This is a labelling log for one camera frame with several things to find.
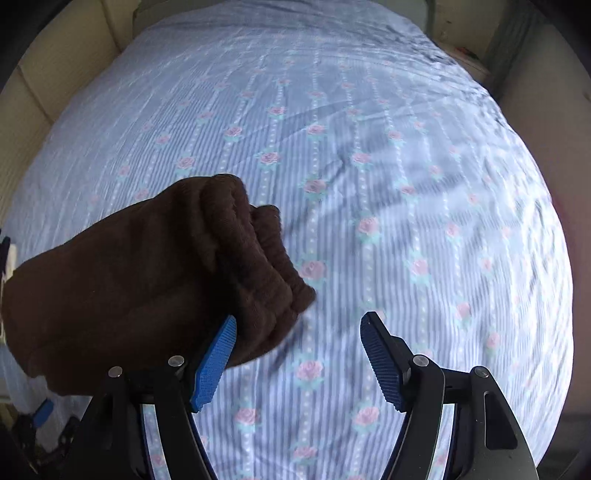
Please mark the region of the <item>brown fleece pants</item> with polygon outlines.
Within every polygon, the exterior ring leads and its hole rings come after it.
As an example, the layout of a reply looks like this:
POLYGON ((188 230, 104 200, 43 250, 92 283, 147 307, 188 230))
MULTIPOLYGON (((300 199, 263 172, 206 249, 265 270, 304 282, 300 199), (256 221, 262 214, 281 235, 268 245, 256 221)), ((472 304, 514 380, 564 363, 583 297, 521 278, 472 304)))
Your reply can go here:
POLYGON ((33 257, 7 282, 8 348, 59 395, 94 395, 112 367, 146 374, 204 353, 233 317, 238 366, 283 341, 315 290, 283 246, 280 212, 238 177, 180 180, 33 257))

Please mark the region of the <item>blue floral bed sheet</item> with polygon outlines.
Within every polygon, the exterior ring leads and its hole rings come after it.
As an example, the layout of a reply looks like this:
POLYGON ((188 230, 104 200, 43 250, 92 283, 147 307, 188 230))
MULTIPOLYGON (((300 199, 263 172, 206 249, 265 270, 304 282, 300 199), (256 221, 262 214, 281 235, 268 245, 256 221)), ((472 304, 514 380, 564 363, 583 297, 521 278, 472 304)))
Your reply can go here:
POLYGON ((489 93, 370 1, 228 1, 144 31, 66 108, 6 230, 21 260, 176 180, 280 209, 317 291, 197 416, 221 479, 377 479, 403 418, 360 341, 377 312, 442 367, 487 367, 540 461, 573 365, 563 229, 489 93))

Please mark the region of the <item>white nightstand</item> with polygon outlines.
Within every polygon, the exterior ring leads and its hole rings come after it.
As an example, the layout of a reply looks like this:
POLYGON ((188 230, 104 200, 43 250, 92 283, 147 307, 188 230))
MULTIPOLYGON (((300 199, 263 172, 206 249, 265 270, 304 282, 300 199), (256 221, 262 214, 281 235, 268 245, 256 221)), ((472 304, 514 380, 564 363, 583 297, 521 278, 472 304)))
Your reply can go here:
POLYGON ((461 65, 475 81, 481 85, 485 85, 490 72, 473 52, 463 47, 456 47, 441 41, 438 41, 437 44, 461 65))

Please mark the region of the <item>green curtain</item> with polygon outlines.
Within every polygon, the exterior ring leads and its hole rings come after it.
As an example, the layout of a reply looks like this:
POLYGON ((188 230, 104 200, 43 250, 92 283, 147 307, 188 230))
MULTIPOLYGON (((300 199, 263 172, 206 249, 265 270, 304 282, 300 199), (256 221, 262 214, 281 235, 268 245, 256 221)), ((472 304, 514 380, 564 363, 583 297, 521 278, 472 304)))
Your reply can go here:
POLYGON ((526 41, 531 23, 527 1, 508 1, 486 51, 483 63, 489 71, 485 87, 498 97, 502 85, 526 41))

